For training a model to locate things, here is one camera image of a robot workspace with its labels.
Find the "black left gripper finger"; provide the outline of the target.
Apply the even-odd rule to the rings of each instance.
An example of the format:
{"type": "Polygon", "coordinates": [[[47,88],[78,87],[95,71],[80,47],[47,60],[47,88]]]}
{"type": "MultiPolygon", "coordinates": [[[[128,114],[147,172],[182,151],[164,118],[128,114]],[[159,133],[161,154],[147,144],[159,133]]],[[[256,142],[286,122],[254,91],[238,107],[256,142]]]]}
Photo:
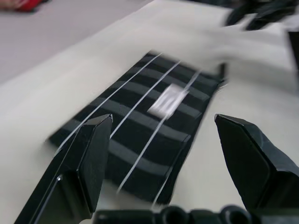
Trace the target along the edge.
{"type": "Polygon", "coordinates": [[[17,224],[79,224],[96,210],[105,175],[113,117],[85,122],[54,156],[17,224]]]}
{"type": "Polygon", "coordinates": [[[294,58],[295,70],[297,81],[299,80],[299,32],[290,31],[288,32],[290,46],[292,49],[292,56],[294,58]]]}
{"type": "Polygon", "coordinates": [[[246,209],[297,209],[299,167],[253,123],[216,114],[226,166],[246,209]]]}

